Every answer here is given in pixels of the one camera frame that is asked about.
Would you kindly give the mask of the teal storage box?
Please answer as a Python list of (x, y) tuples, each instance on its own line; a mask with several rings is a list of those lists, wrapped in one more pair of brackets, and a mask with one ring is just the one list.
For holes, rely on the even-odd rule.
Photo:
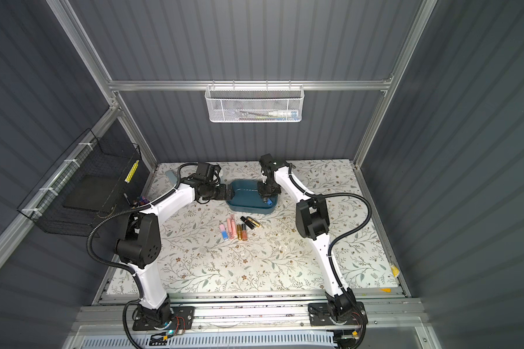
[(234, 197), (227, 201), (229, 208), (234, 212), (269, 215), (275, 210), (279, 196), (273, 196), (273, 205), (269, 206), (261, 199), (257, 191), (257, 180), (234, 180), (230, 183)]

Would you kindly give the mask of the grey blue small device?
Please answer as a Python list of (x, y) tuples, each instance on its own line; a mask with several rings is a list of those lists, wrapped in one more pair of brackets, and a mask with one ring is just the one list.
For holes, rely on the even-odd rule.
[(170, 185), (174, 186), (178, 183), (178, 176), (174, 170), (167, 170), (164, 174)]

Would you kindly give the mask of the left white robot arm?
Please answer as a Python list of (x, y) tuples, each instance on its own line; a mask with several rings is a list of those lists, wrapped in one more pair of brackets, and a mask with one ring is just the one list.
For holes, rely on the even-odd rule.
[(162, 248), (160, 223), (198, 199), (209, 202), (229, 201), (233, 198), (234, 190), (231, 186), (200, 184), (193, 187), (181, 184), (145, 208), (128, 215), (129, 218), (136, 218), (137, 222), (128, 223), (127, 235), (117, 241), (115, 253), (120, 262), (130, 269), (138, 286), (139, 305), (158, 311), (169, 299), (157, 265)]

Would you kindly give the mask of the black lipstick gold band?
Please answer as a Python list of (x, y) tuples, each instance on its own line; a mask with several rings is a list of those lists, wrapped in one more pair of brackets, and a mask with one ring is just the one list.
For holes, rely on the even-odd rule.
[(244, 216), (241, 216), (240, 217), (241, 221), (243, 221), (243, 223), (250, 229), (255, 229), (256, 226), (249, 220), (247, 219), (246, 217)]

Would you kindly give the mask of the cup of coloured pens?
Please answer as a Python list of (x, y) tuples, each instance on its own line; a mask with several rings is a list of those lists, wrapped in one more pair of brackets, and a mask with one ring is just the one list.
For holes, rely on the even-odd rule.
[(148, 209), (150, 207), (151, 207), (151, 202), (143, 196), (138, 197), (137, 199), (135, 199), (132, 202), (133, 209), (143, 210), (143, 209)]

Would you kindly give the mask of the floral table mat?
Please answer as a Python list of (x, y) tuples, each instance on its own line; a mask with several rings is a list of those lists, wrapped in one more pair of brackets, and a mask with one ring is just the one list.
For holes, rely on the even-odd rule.
[[(355, 233), (333, 249), (339, 271), (355, 291), (392, 292), (398, 280), (359, 193), (347, 159), (296, 161), (294, 174), (316, 193), (334, 193), (328, 201), (330, 235)], [(191, 204), (160, 223), (160, 278), (170, 294), (322, 291), (323, 275), (315, 254), (295, 226), (295, 203), (280, 195), (272, 214), (255, 215), (261, 224), (247, 241), (224, 240), (219, 225), (234, 215), (224, 202)]]

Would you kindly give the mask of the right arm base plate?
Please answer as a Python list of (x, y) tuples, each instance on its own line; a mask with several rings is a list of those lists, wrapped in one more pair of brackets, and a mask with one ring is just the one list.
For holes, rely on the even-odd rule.
[(342, 309), (335, 309), (333, 303), (313, 302), (308, 304), (309, 322), (313, 327), (368, 324), (367, 312), (362, 302), (348, 304)]

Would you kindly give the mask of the pink blue gradient lipstick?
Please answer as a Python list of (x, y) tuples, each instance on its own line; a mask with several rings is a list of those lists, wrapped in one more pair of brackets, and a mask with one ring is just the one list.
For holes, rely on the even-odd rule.
[(224, 240), (228, 240), (229, 239), (229, 235), (227, 233), (226, 226), (224, 224), (221, 224), (221, 225), (219, 225), (219, 228), (220, 228), (220, 231), (221, 231), (222, 238)]

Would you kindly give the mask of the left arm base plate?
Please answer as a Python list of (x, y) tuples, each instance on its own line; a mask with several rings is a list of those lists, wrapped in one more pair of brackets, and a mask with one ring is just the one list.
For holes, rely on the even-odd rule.
[(190, 330), (196, 308), (192, 306), (165, 306), (157, 310), (139, 305), (132, 314), (133, 331)]

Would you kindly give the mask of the gold glitter lipstick angled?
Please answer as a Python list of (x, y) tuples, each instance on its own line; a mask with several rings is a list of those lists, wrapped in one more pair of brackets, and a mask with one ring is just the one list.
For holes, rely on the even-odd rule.
[(257, 222), (255, 219), (251, 218), (251, 217), (247, 217), (247, 219), (256, 227), (260, 227), (261, 224), (259, 222)]

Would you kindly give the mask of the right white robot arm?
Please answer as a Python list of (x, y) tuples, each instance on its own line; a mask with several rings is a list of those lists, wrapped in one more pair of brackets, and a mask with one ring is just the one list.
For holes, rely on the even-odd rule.
[(327, 312), (332, 322), (341, 324), (355, 311), (353, 294), (338, 270), (336, 257), (330, 249), (330, 218), (324, 196), (308, 189), (293, 174), (292, 167), (275, 161), (261, 167), (263, 180), (259, 194), (268, 199), (274, 193), (287, 193), (295, 203), (295, 226), (310, 244), (323, 274)]

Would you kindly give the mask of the pink lip gloss tube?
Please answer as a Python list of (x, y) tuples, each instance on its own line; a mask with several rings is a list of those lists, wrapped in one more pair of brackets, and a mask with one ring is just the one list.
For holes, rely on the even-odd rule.
[(226, 223), (227, 223), (229, 238), (230, 239), (236, 239), (237, 238), (237, 229), (236, 229), (236, 223), (235, 223), (235, 220), (234, 220), (234, 215), (230, 215), (227, 218)]

